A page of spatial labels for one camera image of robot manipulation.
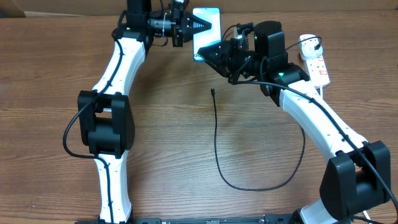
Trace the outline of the blue Samsung Galaxy smartphone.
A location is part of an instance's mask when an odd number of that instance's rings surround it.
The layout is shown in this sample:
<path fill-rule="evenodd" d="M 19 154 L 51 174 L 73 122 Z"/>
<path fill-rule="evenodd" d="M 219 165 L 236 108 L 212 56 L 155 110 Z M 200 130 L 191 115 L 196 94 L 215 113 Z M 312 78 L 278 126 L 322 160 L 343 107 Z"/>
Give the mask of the blue Samsung Galaxy smartphone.
<path fill-rule="evenodd" d="M 211 23 L 211 28 L 193 35 L 193 59 L 204 61 L 198 54 L 201 47 L 216 44 L 221 41 L 221 15 L 217 7 L 197 7 L 193 9 L 193 15 Z"/>

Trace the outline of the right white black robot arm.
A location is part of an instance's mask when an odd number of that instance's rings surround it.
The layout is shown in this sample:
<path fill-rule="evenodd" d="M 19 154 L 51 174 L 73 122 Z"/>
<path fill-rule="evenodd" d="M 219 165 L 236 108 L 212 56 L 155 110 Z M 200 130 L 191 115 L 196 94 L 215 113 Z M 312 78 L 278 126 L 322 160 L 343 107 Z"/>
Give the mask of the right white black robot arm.
<path fill-rule="evenodd" d="M 228 40 L 215 30 L 194 35 L 195 58 L 232 85 L 259 85 L 298 122 L 326 161 L 319 199 L 296 210 L 290 222 L 348 223 L 365 210 L 396 203 L 389 149 L 353 131 L 323 100 L 309 75 L 288 61 L 281 23 L 237 24 L 236 30 L 237 37 Z"/>

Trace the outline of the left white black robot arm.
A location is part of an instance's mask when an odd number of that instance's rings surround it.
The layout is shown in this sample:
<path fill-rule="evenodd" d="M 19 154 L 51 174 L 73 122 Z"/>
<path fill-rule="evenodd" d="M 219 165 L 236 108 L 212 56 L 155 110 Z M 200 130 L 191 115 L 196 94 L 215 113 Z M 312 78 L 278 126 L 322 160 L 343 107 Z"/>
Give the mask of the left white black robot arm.
<path fill-rule="evenodd" d="M 200 47 L 221 39 L 217 7 L 186 10 L 188 1 L 170 1 L 169 11 L 152 11 L 150 1 L 128 1 L 112 32 L 114 52 L 100 81 L 78 95 L 77 121 L 81 138 L 95 161 L 101 191 L 101 211 L 95 223 L 130 223 L 132 203 L 127 187 L 127 157 L 135 138 L 129 93 L 155 38 L 174 47 L 193 43 L 193 58 Z"/>

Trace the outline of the white charger plug adapter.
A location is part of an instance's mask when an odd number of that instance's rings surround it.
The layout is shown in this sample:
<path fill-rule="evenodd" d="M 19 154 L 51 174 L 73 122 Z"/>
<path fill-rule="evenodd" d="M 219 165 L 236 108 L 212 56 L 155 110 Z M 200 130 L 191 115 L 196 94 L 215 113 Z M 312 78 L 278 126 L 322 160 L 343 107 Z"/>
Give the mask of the white charger plug adapter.
<path fill-rule="evenodd" d="M 323 54 L 323 47 L 320 44 L 321 38 L 313 34 L 303 34 L 298 39 L 300 41 L 300 56 L 307 61 L 320 57 Z"/>

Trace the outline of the white power strip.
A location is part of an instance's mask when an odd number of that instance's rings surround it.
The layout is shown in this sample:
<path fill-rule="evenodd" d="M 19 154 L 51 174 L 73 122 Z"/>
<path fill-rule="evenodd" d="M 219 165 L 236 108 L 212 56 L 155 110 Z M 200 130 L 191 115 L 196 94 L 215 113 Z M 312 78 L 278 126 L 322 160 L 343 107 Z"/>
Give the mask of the white power strip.
<path fill-rule="evenodd" d="M 330 84 L 330 78 L 323 55 L 304 61 L 304 65 L 316 89 L 323 88 Z"/>

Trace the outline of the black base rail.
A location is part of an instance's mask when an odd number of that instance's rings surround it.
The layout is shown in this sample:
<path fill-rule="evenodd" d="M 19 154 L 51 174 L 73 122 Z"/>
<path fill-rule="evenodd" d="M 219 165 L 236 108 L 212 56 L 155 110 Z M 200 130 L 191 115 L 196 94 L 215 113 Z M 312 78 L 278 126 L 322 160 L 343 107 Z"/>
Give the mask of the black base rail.
<path fill-rule="evenodd" d="M 264 215 L 262 217 L 234 217 L 234 218 L 130 218 L 127 224 L 296 224 L 300 223 L 292 214 Z"/>

